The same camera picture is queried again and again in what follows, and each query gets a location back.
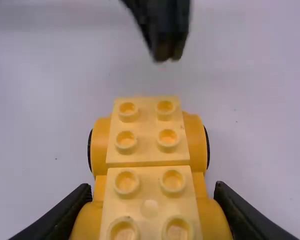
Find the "black tire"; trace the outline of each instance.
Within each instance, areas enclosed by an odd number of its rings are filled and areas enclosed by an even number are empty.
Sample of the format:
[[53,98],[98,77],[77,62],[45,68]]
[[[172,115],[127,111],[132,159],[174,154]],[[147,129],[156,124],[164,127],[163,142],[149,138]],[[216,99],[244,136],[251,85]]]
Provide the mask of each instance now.
[[92,130],[90,131],[90,134],[89,134],[89,138],[88,138],[88,147],[87,147],[87,153],[88,153],[88,164],[89,164],[89,168],[90,168],[90,171],[92,173],[92,169],[91,169],[91,156],[90,156],[90,146],[91,146],[91,136],[92,136]]
[[207,151],[207,160],[206,160],[206,169],[208,169],[209,164],[210,164],[210,144],[209,144],[209,137],[208,137],[208,132],[205,126],[204,127],[204,132],[205,132],[205,140],[206,140],[206,151]]

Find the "duplo block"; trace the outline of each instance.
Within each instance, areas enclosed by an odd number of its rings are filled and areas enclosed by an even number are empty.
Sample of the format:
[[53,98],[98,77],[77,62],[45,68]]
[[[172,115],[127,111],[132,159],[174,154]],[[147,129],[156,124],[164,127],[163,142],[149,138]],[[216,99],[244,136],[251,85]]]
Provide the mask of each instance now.
[[116,99],[105,162],[107,168],[189,165],[179,98]]
[[202,240],[190,166],[109,168],[100,240]]

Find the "yellow plastic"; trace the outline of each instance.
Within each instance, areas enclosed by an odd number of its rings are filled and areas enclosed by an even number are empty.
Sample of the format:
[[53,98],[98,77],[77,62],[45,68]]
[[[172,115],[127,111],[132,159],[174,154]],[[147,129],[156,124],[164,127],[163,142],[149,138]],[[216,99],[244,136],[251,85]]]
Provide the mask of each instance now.
[[100,240],[203,239],[189,166],[109,168],[106,178]]
[[[175,154],[180,149],[187,158]],[[208,197],[204,126],[198,115],[181,113],[177,97],[117,99],[112,115],[94,125],[90,159],[93,201],[81,209],[71,240],[165,240],[182,233],[181,239],[233,239],[221,207]]]
[[110,132],[111,117],[99,118],[93,127],[90,144],[91,170],[94,178],[106,175],[106,156]]
[[116,99],[105,163],[108,168],[189,165],[179,98]]
[[[206,173],[208,155],[205,129],[196,114],[182,112],[186,140],[193,172]],[[107,174],[106,156],[109,141],[111,117],[99,118],[94,124],[91,136],[90,159],[94,177]]]

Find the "black object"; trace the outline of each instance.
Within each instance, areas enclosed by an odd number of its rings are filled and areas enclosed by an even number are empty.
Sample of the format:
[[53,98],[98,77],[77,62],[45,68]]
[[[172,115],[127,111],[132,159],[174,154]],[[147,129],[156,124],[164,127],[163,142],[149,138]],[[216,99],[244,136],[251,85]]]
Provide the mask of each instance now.
[[209,167],[209,164],[210,164],[210,144],[209,144],[209,137],[208,137],[208,132],[207,132],[207,129],[205,126],[204,127],[204,132],[205,132],[205,141],[206,141],[206,158],[207,158],[207,161],[206,161],[206,169],[208,169]]
[[68,240],[81,208],[91,201],[91,187],[83,183],[10,240]]
[[190,0],[121,0],[130,9],[155,62],[181,58],[189,33]]
[[298,240],[262,215],[222,181],[215,184],[214,199],[226,216],[234,240]]
[[92,168],[91,168],[91,153],[90,153],[90,149],[91,149],[92,131],[93,131],[93,129],[91,129],[91,131],[90,131],[89,138],[88,138],[88,147],[87,147],[87,151],[88,151],[88,164],[89,164],[89,168],[90,168],[91,173],[92,173]]

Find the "white surface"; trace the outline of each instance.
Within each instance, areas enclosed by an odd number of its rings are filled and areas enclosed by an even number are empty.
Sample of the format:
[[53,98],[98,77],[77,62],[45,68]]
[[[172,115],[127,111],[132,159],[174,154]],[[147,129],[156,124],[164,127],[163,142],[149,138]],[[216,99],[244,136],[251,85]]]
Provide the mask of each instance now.
[[300,238],[300,0],[195,0],[178,63],[152,64],[117,0],[0,1],[0,240],[79,184],[115,97],[178,94],[223,180]]

